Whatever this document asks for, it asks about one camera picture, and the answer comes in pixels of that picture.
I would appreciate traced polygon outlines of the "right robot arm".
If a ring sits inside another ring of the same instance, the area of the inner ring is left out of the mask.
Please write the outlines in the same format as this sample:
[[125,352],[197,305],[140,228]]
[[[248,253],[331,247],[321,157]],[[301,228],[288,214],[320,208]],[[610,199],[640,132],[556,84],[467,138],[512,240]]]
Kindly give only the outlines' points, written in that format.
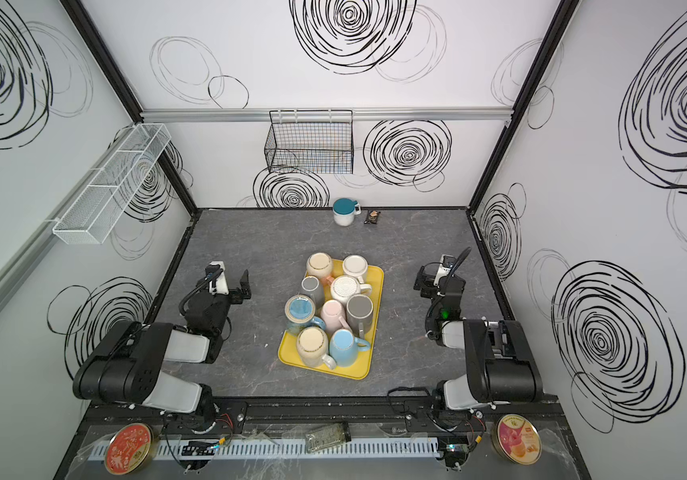
[[543,400],[543,381],[519,322],[463,317],[465,280],[447,263],[419,268],[413,289],[431,300],[425,314],[427,338],[465,354],[465,374],[437,386],[435,395],[447,409]]

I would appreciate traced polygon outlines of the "light blue mug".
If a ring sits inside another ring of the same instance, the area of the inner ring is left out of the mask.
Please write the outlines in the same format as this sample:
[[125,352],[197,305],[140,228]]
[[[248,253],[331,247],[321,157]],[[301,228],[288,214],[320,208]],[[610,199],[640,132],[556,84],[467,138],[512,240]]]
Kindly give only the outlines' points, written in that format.
[[371,343],[365,339],[355,337],[351,331],[340,329],[336,331],[329,344],[329,354],[338,367],[353,366],[361,352],[371,349]]

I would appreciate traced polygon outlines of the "yellow plastic tray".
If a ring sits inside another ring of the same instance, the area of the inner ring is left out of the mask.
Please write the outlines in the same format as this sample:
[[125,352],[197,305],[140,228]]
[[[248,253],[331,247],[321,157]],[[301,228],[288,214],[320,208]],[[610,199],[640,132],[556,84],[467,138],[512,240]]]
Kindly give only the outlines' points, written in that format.
[[383,269],[359,256],[315,253],[302,293],[285,305],[283,364],[353,380],[369,374],[383,293]]

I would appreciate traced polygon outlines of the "grey tall mug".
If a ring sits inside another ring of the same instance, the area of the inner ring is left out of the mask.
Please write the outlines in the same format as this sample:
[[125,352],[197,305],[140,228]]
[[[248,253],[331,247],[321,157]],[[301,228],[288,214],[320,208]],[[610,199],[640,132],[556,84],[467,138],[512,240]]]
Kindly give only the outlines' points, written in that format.
[[359,338],[364,338],[373,324],[373,301],[365,294],[355,294],[347,300],[347,324]]

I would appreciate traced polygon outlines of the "beige speckled mug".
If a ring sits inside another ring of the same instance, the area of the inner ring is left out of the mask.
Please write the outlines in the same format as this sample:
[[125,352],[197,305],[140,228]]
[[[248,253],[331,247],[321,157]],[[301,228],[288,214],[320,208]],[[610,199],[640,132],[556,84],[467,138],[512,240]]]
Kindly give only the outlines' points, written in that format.
[[322,328],[308,327],[302,330],[296,347],[303,364],[309,368],[325,365],[335,370],[338,367],[337,361],[329,354],[329,339]]

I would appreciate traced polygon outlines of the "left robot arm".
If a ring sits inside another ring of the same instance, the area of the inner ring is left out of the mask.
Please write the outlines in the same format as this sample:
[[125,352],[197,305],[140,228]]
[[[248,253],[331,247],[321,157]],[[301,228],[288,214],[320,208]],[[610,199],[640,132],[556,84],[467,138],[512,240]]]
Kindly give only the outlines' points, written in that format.
[[210,263],[205,277],[179,303],[184,325],[121,321],[79,368],[73,394],[83,400],[180,414],[193,432],[210,432],[220,420],[212,388],[163,372],[163,364],[215,363],[230,337],[224,329],[232,326],[231,307],[251,298],[249,271],[231,288],[225,263]]

